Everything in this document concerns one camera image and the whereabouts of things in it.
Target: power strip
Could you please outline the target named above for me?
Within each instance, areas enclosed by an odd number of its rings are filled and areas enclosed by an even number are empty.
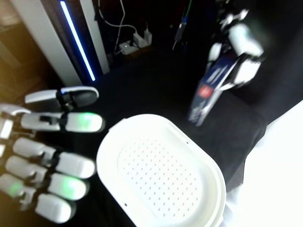
[[[131,40],[128,40],[124,43],[119,44],[119,48],[120,48],[122,54],[128,55],[135,51],[140,50],[139,47],[144,48],[146,46],[151,45],[152,34],[148,30],[145,30],[144,39],[143,39],[141,36],[139,36],[139,34],[134,33],[134,41],[135,42],[133,42],[133,45],[130,45],[130,43],[132,42]]]

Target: white plastic tray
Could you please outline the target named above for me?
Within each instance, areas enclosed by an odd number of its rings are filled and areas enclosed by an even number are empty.
[[[97,154],[102,183],[138,227],[217,227],[226,188],[218,165],[164,117],[112,127]]]

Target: blue led light strip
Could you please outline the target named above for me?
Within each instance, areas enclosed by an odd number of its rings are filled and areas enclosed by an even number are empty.
[[[79,37],[78,37],[78,34],[77,34],[77,32],[76,32],[75,26],[74,26],[74,24],[73,24],[73,22],[72,22],[72,20],[71,20],[71,16],[70,16],[70,13],[68,12],[68,9],[67,9],[67,7],[66,7],[66,4],[65,4],[64,1],[60,1],[60,4],[61,4],[61,7],[62,7],[63,12],[64,12],[64,14],[65,14],[65,17],[66,17],[66,19],[67,19],[68,25],[69,25],[70,28],[71,28],[72,35],[74,36],[75,41],[76,41],[76,43],[77,43],[77,46],[78,46],[78,48],[79,48],[79,50],[80,50],[80,53],[81,53],[81,56],[82,56],[82,58],[83,58],[83,60],[84,60],[84,63],[85,63],[85,65],[86,65],[86,68],[87,68],[87,70],[89,71],[89,75],[90,75],[90,77],[91,77],[91,80],[92,80],[92,81],[95,81],[95,76],[94,76],[94,74],[93,74],[93,71],[91,70],[91,67],[90,67],[90,65],[89,65],[89,61],[87,60],[87,57],[86,57],[86,55],[85,55],[85,52],[84,52],[83,47],[82,47],[82,44],[81,44],[80,39],[79,39]]]

